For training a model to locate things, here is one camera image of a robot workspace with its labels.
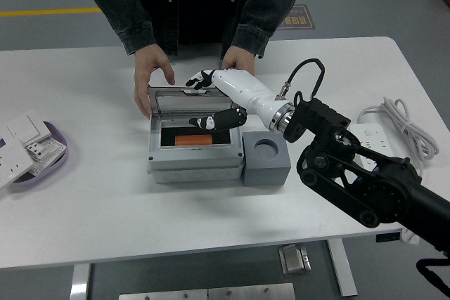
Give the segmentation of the person's right hand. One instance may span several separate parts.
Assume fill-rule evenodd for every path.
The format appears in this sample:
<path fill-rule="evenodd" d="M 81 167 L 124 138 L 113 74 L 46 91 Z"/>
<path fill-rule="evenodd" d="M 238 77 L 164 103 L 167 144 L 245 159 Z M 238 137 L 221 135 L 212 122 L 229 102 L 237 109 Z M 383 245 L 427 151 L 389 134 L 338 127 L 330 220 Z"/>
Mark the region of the person's right hand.
<path fill-rule="evenodd" d="M 148 86 L 152 73 L 162 70 L 169 85 L 175 85 L 175 73 L 169 58 L 157 44 L 139 49 L 134 54 L 134 60 L 134 101 L 141 114 L 149 119 L 152 106 L 148 97 Z"/>

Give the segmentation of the person's left hand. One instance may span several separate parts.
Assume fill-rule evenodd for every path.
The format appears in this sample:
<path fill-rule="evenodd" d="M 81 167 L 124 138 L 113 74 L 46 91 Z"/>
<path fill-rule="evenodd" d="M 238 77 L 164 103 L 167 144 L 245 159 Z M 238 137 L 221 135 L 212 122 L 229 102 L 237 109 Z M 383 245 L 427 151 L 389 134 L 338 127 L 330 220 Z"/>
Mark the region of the person's left hand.
<path fill-rule="evenodd" d="M 255 54 L 237 46 L 230 46 L 226 51 L 221 69 L 245 70 L 255 75 Z"/>

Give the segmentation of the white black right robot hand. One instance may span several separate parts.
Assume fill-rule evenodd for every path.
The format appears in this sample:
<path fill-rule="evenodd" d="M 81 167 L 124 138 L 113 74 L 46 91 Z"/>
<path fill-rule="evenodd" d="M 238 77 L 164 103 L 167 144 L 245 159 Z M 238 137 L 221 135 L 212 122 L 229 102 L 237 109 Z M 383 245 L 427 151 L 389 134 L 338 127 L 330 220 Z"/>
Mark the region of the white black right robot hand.
<path fill-rule="evenodd" d="M 245 70 L 202 70 L 187 82 L 198 90 L 214 85 L 249 114 L 259 116 L 270 131 L 283 133 L 292 117 L 294 106 Z"/>

